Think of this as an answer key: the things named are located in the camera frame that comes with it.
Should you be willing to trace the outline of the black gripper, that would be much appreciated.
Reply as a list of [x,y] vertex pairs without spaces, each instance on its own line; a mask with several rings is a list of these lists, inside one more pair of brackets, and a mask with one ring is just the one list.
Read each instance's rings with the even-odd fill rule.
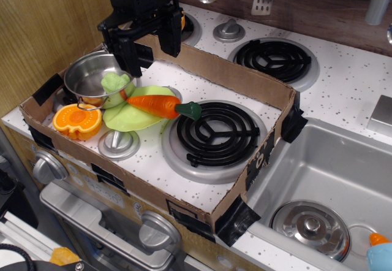
[[183,9],[179,0],[110,0],[112,13],[98,25],[104,44],[120,68],[141,77],[135,41],[156,34],[161,50],[177,57],[181,51]]

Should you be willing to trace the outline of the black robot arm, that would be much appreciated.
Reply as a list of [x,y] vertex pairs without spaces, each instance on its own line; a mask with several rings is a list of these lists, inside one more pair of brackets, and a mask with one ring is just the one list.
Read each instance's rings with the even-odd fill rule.
[[183,9],[178,0],[110,0],[113,11],[97,29],[106,50],[114,55],[120,68],[141,77],[141,68],[154,62],[151,47],[136,43],[148,34],[158,36],[160,49],[172,56],[181,50]]

